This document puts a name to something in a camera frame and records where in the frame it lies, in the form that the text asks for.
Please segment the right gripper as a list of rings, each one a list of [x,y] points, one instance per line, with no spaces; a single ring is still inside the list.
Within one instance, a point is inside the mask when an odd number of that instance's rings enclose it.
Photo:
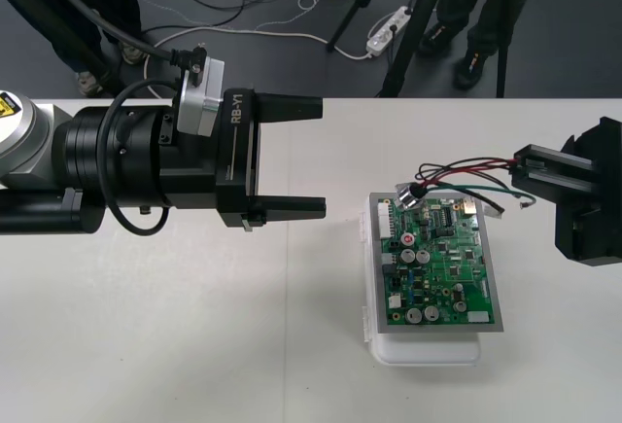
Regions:
[[[621,262],[621,122],[599,123],[563,151],[530,144],[514,154],[511,185],[556,204],[555,245],[587,265]]]

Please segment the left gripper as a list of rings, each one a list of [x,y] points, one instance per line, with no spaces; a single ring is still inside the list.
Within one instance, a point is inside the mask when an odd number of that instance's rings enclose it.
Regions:
[[[159,147],[159,183],[176,209],[214,209],[229,228],[250,231],[262,224],[324,219],[323,197],[257,195],[259,124],[320,120],[321,97],[225,92],[209,137],[174,130]]]

